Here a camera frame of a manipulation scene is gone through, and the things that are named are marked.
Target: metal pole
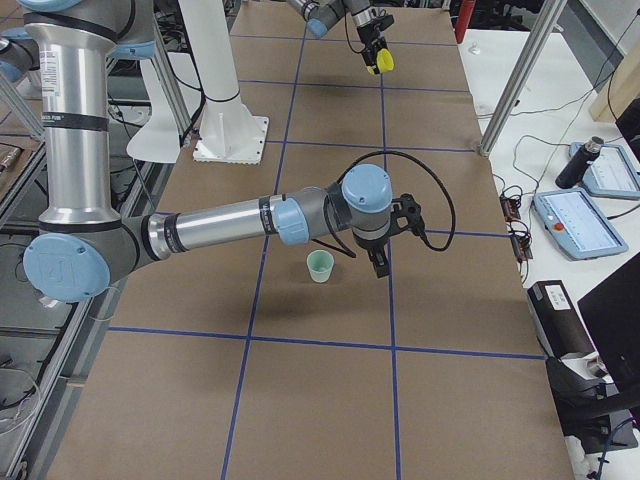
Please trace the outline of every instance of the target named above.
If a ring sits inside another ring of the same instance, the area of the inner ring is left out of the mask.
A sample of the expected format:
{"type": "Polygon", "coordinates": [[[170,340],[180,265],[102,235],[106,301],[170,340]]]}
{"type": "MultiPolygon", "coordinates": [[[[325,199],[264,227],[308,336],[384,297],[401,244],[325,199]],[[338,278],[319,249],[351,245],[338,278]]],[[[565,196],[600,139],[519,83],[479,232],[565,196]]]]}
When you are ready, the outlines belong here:
{"type": "Polygon", "coordinates": [[[25,128],[29,131],[29,135],[42,141],[44,139],[44,127],[42,122],[35,113],[29,108],[29,105],[20,96],[16,88],[0,74],[0,98],[7,104],[11,112],[18,117],[25,128]]]}
{"type": "Polygon", "coordinates": [[[160,80],[162,90],[164,91],[169,107],[173,112],[173,118],[176,120],[178,132],[180,135],[185,132],[187,133],[185,136],[185,144],[188,144],[190,136],[187,130],[191,124],[191,117],[189,116],[189,110],[187,110],[187,106],[184,103],[182,92],[180,91],[180,87],[178,86],[171,64],[169,63],[169,56],[164,48],[162,33],[160,33],[160,27],[158,26],[158,22],[155,17],[153,19],[153,31],[156,41],[156,51],[151,59],[151,63],[153,63],[153,67],[156,69],[158,80],[160,80]]]}
{"type": "Polygon", "coordinates": [[[529,34],[520,58],[516,62],[507,86],[502,92],[502,97],[493,112],[480,145],[478,145],[478,152],[481,155],[488,157],[491,153],[566,3],[567,0],[547,0],[544,2],[538,20],[529,34]]]}

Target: brown table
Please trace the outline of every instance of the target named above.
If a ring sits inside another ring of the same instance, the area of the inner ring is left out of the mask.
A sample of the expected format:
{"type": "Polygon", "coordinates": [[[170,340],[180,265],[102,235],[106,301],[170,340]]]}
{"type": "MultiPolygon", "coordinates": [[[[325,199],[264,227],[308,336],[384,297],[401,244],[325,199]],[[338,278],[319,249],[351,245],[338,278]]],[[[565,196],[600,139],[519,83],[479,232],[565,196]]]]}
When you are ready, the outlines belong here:
{"type": "MultiPolygon", "coordinates": [[[[397,69],[381,80],[342,25],[311,40],[288,6],[243,4],[232,42],[244,102],[271,118],[263,161],[185,152],[160,210],[326,186],[393,147],[450,189],[451,249],[395,237],[390,278],[361,252],[324,285],[306,272],[314,246],[277,238],[136,272],[50,479],[573,478],[448,14],[393,13],[397,69]]],[[[387,161],[441,244],[437,186],[387,161]]]]}

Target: white table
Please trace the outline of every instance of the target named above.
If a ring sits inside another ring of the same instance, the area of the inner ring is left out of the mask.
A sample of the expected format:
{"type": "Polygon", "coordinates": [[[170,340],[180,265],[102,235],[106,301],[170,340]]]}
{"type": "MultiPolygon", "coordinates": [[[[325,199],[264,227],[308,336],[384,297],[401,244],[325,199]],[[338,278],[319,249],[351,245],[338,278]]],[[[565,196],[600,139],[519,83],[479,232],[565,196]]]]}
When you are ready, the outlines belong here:
{"type": "MultiPolygon", "coordinates": [[[[464,43],[460,45],[460,54],[482,130],[489,123],[486,115],[495,109],[527,35],[528,33],[523,32],[469,30],[464,43]]],[[[520,94],[520,103],[513,113],[556,108],[581,97],[591,87],[562,35],[554,33],[520,94]]],[[[523,135],[534,135],[550,143],[586,141],[594,135],[605,140],[620,137],[614,124],[596,123],[591,119],[588,107],[595,97],[596,93],[591,92],[585,97],[584,105],[581,100],[559,111],[511,117],[491,152],[490,161],[494,173],[504,178],[507,185],[520,185],[525,192],[533,190],[534,182],[512,167],[514,147],[523,135]],[[564,134],[574,117],[574,123],[564,134]]],[[[613,143],[623,145],[631,158],[634,158],[624,140],[613,143]]],[[[567,163],[567,150],[566,147],[556,149],[532,139],[524,139],[517,151],[517,165],[533,177],[539,178],[551,157],[538,191],[557,190],[554,179],[567,163]]],[[[497,186],[498,190],[502,187],[499,181],[497,186]]],[[[602,198],[596,199],[596,203],[606,215],[626,211],[635,205],[633,201],[602,198]]],[[[613,221],[615,228],[629,245],[628,252],[595,260],[570,261],[560,253],[539,219],[533,214],[529,216],[530,204],[531,195],[525,196],[520,209],[523,219],[531,227],[533,237],[534,259],[529,262],[525,288],[540,280],[560,279],[571,298],[577,302],[640,251],[640,210],[613,221]]],[[[597,455],[589,457],[592,467],[597,467],[597,455]]],[[[603,478],[637,478],[640,471],[640,449],[611,452],[607,459],[611,463],[606,465],[603,478]]]]}

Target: plastic cup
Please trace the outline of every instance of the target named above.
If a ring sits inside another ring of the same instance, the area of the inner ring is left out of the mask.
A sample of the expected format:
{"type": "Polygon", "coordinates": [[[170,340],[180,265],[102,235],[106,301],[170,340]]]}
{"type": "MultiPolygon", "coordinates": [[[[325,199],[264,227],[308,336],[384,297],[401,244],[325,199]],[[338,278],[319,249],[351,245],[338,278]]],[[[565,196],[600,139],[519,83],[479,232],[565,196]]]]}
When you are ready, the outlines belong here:
{"type": "Polygon", "coordinates": [[[316,283],[325,283],[329,280],[333,264],[333,255],[326,250],[314,250],[307,256],[309,274],[316,283]]]}

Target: tablet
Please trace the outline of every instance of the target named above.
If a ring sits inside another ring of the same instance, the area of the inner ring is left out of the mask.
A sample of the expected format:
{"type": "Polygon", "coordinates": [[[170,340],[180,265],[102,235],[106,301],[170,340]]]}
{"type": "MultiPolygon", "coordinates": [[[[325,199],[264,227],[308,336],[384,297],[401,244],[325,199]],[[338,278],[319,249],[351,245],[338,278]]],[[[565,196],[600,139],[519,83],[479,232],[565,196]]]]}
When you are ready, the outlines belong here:
{"type": "MultiPolygon", "coordinates": [[[[573,157],[581,146],[582,143],[572,143],[569,155],[573,157]]],[[[640,176],[620,145],[602,147],[600,156],[585,172],[582,184],[595,197],[640,199],[640,176]]]]}
{"type": "Polygon", "coordinates": [[[616,255],[629,247],[582,188],[538,193],[535,211],[572,260],[616,255]]]}

